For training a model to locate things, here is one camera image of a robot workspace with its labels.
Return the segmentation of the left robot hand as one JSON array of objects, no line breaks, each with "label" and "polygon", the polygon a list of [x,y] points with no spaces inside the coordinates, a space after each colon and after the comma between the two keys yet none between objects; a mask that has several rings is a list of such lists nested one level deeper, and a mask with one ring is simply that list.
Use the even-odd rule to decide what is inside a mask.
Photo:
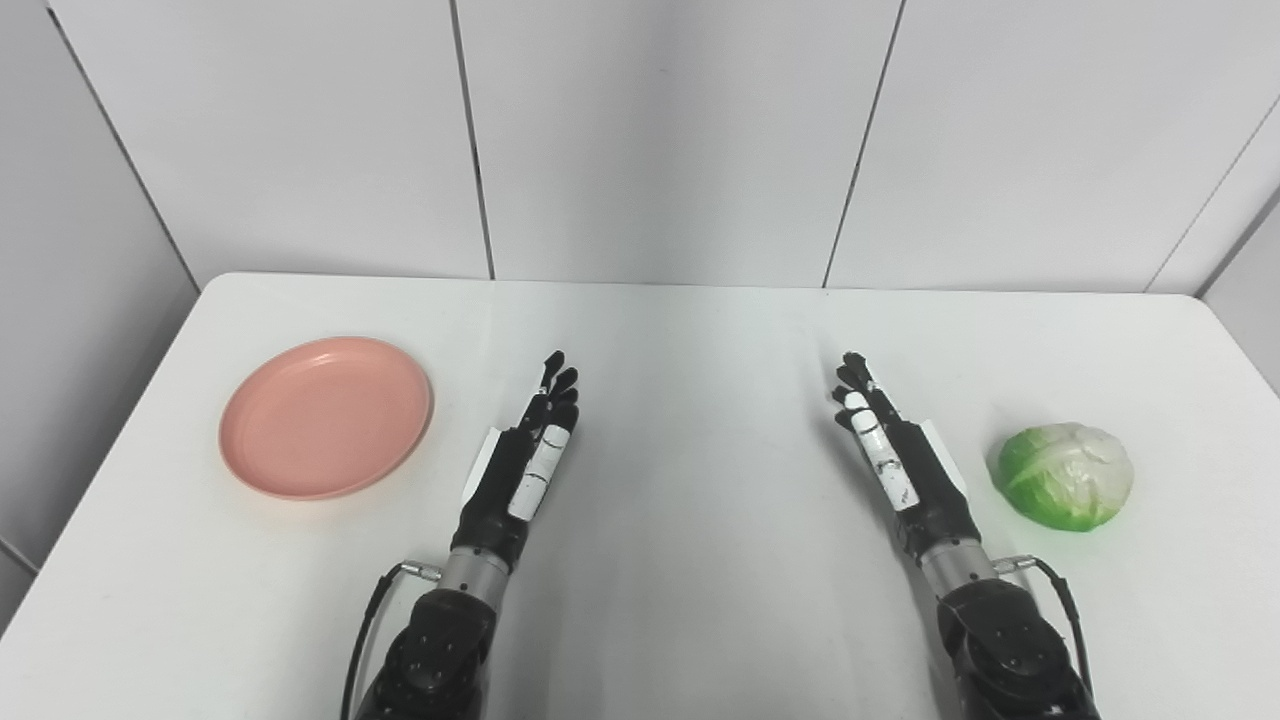
[{"label": "left robot hand", "polygon": [[451,550],[494,560],[512,573],[524,555],[564,451],[579,424],[579,370],[556,350],[518,421],[481,452],[480,475],[465,502]]}]

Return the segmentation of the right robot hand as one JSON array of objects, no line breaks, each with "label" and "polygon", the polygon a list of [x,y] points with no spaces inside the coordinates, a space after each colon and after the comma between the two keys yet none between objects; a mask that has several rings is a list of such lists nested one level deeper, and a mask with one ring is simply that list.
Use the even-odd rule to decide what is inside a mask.
[{"label": "right robot hand", "polygon": [[897,538],[915,562],[938,547],[979,544],[965,495],[946,470],[925,428],[902,416],[867,359],[846,352],[836,369],[836,423],[858,442],[893,510]]}]

